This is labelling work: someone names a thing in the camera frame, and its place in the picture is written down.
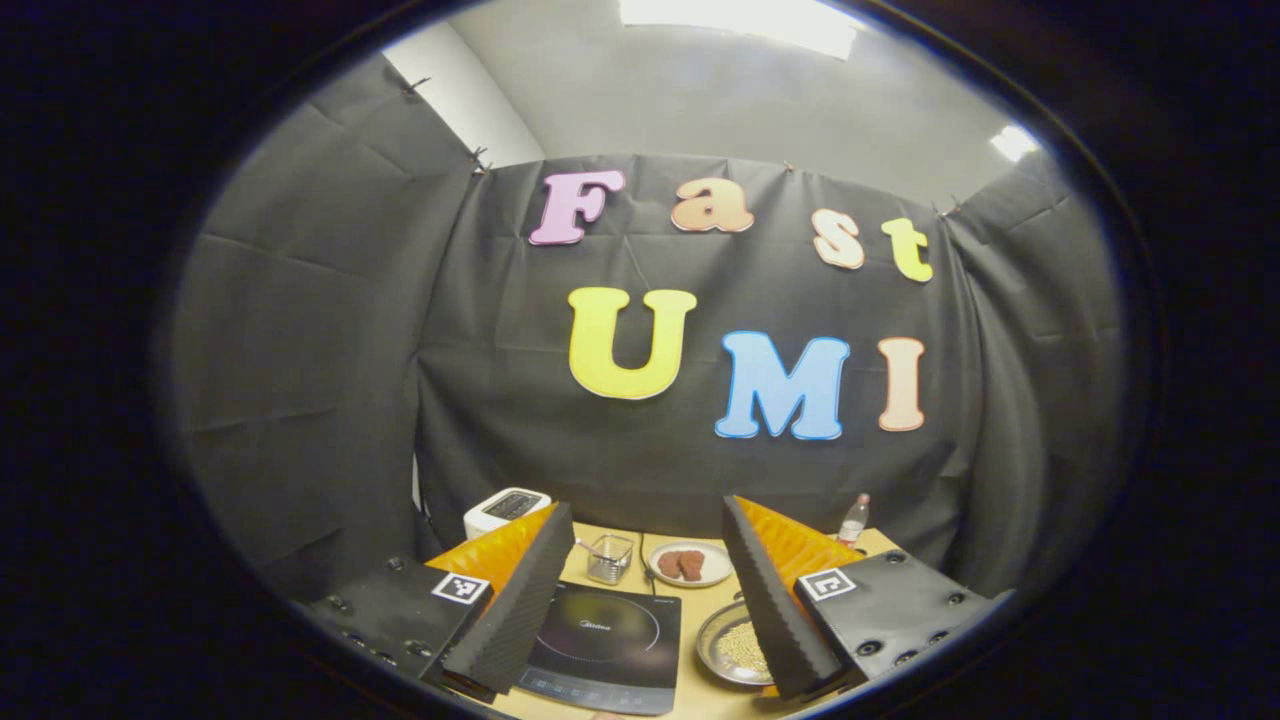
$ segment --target pink letter f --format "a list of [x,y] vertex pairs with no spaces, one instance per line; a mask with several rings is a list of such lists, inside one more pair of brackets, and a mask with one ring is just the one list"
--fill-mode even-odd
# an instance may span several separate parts
[[617,192],[626,187],[627,178],[621,170],[548,176],[543,224],[529,236],[529,242],[570,245],[582,240],[585,232],[577,227],[577,213],[582,213],[582,218],[590,223],[604,211],[604,190],[593,187],[582,193],[582,187],[588,184],[603,184],[611,192]]

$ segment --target grains in bowl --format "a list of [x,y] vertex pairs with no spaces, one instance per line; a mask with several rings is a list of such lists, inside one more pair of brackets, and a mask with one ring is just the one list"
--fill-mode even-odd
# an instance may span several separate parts
[[716,641],[716,651],[739,667],[765,674],[769,671],[764,653],[760,652],[760,642],[755,639],[755,628],[750,623],[740,623],[724,633]]

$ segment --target wire mesh cup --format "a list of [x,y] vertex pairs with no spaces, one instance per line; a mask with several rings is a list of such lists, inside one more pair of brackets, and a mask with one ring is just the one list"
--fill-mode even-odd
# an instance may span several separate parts
[[608,585],[622,582],[631,566],[632,542],[618,536],[600,536],[591,543],[599,555],[586,555],[586,577]]

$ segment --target black curtain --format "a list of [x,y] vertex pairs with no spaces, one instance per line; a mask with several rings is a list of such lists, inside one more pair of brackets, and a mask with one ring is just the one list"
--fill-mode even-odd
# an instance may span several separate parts
[[417,328],[472,164],[406,86],[376,55],[285,118],[210,210],[178,292],[195,477],[293,597],[415,553],[421,534]]
[[[1039,152],[940,215],[874,188],[745,160],[616,155],[472,174],[467,150],[378,56],[284,120],[197,238],[174,322],[182,437],[228,537],[294,597],[390,553],[463,538],[462,512],[522,486],[575,518],[719,534],[740,493],[833,532],[872,524],[978,592],[1056,574],[1116,488],[1123,307],[1106,233]],[[618,169],[571,246],[532,246],[553,173]],[[755,223],[673,227],[676,188],[728,178]],[[824,264],[814,210],[850,214],[864,265]],[[881,224],[928,237],[919,283]],[[579,287],[627,291],[614,357],[649,356],[649,290],[692,292],[681,372],[644,401],[598,397],[567,350]],[[847,342],[842,434],[718,437],[733,331],[790,369]],[[877,343],[920,340],[922,428],[891,433]],[[410,501],[420,462],[431,528]]]
[[[576,245],[527,242],[543,178],[618,169],[627,187]],[[673,227],[676,188],[739,183],[755,223],[740,233]],[[824,264],[810,215],[850,214],[864,265]],[[893,264],[881,224],[908,218],[929,238],[933,278]],[[1106,238],[1041,154],[946,217],[849,182],[744,160],[594,156],[502,168],[462,205],[422,328],[419,364],[426,497],[445,542],[461,514],[502,487],[573,503],[609,527],[719,536],[718,497],[740,493],[835,532],[859,492],[873,525],[979,592],[1025,571],[1051,575],[1114,486],[1119,309]],[[644,401],[598,397],[570,373],[584,286],[627,291],[614,357],[643,365],[649,290],[692,292],[681,370]],[[842,434],[717,437],[732,377],[722,337],[767,333],[790,369],[808,342],[851,346]],[[925,424],[882,430],[887,337],[920,340]]]

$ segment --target ceiling light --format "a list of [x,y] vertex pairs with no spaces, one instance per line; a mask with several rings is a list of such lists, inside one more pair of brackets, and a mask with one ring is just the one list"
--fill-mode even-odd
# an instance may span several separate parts
[[623,26],[694,26],[768,37],[840,60],[858,20],[818,0],[618,0]]
[[1020,127],[1005,126],[1005,129],[1000,131],[1000,135],[991,138],[991,143],[996,146],[996,150],[1009,158],[1010,163],[1016,163],[1021,160],[1023,155],[1030,152],[1039,147],[1032,136],[1027,135]]

